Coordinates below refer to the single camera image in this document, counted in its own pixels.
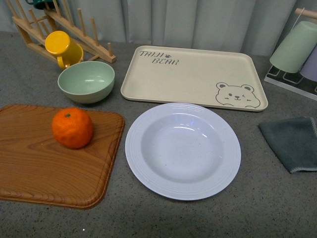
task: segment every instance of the cup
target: cup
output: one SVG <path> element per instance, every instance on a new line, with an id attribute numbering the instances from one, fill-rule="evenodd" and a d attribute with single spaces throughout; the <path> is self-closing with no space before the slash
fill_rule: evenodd
<path id="1" fill-rule="evenodd" d="M 307 79 L 317 82 L 317 46 L 304 63 L 300 74 Z"/>
<path id="2" fill-rule="evenodd" d="M 317 25 L 299 22 L 285 37 L 270 58 L 271 64 L 287 73 L 296 73 L 317 44 Z"/>
<path id="3" fill-rule="evenodd" d="M 76 44 L 66 32 L 54 31 L 45 40 L 46 50 L 57 59 L 61 69 L 83 61 L 83 48 Z"/>
<path id="4" fill-rule="evenodd" d="M 33 0 L 32 2 L 28 2 L 28 0 L 25 0 L 27 4 L 33 5 L 36 9 L 43 10 L 46 8 L 45 3 L 49 6 L 50 9 L 54 9 L 55 5 L 53 0 Z"/>

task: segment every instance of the wood grain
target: wood grain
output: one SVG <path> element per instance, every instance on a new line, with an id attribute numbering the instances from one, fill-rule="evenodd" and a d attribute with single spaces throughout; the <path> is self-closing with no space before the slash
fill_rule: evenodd
<path id="1" fill-rule="evenodd" d="M 117 113 L 87 111 L 88 145 L 70 149 L 53 138 L 62 108 L 12 104 L 0 109 L 0 199 L 88 209 L 104 197 L 124 130 Z"/>

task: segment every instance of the bear illustration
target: bear illustration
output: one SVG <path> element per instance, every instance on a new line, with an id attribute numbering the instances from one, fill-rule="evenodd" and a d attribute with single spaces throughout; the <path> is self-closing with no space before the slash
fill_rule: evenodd
<path id="1" fill-rule="evenodd" d="M 261 103 L 254 95 L 254 88 L 244 84 L 233 86 L 226 83 L 218 83 L 219 89 L 216 100 L 223 105 L 231 105 L 241 108 L 257 108 Z"/>

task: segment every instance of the orange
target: orange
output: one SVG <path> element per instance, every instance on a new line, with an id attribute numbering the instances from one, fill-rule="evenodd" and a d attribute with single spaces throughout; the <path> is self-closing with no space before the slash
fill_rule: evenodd
<path id="1" fill-rule="evenodd" d="M 93 136 L 93 122 L 82 109 L 65 108 L 52 120 L 54 138 L 69 148 L 80 148 L 88 144 Z"/>

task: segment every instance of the wooden dish rack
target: wooden dish rack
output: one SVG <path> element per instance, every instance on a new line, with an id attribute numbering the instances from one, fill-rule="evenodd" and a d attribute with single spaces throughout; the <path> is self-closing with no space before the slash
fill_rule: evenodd
<path id="1" fill-rule="evenodd" d="M 73 40 L 77 44 L 79 44 L 84 51 L 93 55 L 93 57 L 88 59 L 88 61 L 96 60 L 98 58 L 101 58 L 109 63 L 113 63 L 116 61 L 116 56 L 112 53 L 111 43 L 107 44 L 108 49 L 105 49 L 99 44 L 94 18 L 91 18 L 91 24 L 95 37 L 94 39 L 92 39 L 86 34 L 81 9 L 78 8 L 78 15 L 81 23 L 81 29 L 79 29 L 73 23 L 68 6 L 66 4 L 66 0 L 63 0 L 63 6 L 65 7 L 67 19 L 61 15 L 56 0 L 53 0 L 55 9 L 50 9 L 48 4 L 46 4 L 46 8 L 44 9 L 45 15 L 40 18 L 36 18 L 32 9 L 29 9 L 32 20 L 29 20 L 26 16 L 19 0 L 15 0 L 15 3 L 19 8 L 19 12 L 22 17 L 19 16 L 17 11 L 14 9 L 11 0 L 6 0 L 6 2 L 13 14 L 13 22 L 16 25 L 27 47 L 34 50 L 35 52 L 40 53 L 46 58 L 57 63 L 56 58 L 53 57 L 45 49 L 44 45 L 47 35 L 49 35 L 53 31 L 57 31 L 58 29 L 56 23 L 59 23 L 78 38 Z"/>

